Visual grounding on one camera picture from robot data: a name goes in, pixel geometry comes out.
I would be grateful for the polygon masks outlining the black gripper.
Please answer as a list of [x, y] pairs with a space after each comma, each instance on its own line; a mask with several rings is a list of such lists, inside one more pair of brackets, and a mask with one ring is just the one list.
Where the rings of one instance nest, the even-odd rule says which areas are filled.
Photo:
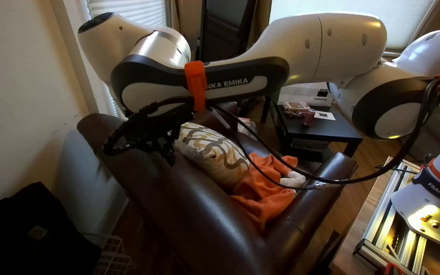
[[174, 165], [172, 144], [178, 138], [180, 125], [192, 119], [192, 110], [189, 104], [178, 104], [152, 116], [159, 107], [159, 103], [152, 103], [133, 113], [104, 141], [102, 151], [107, 156], [117, 156], [136, 148], [145, 153], [159, 153], [168, 165]]

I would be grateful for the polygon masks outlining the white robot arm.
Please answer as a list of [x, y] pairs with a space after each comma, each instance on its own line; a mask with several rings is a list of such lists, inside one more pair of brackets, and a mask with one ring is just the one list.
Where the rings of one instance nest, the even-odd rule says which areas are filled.
[[128, 121], [105, 142], [108, 155], [131, 129], [130, 144], [171, 156], [174, 125], [149, 129], [183, 109], [270, 95], [284, 86], [327, 83], [342, 110], [365, 135], [388, 139], [415, 130], [418, 115], [440, 104], [440, 31], [411, 43], [398, 58], [382, 58], [383, 23], [362, 14], [305, 14], [272, 22], [246, 52], [220, 61], [194, 61], [174, 29], [139, 26], [105, 12], [78, 29], [78, 41], [97, 77], [117, 96]]

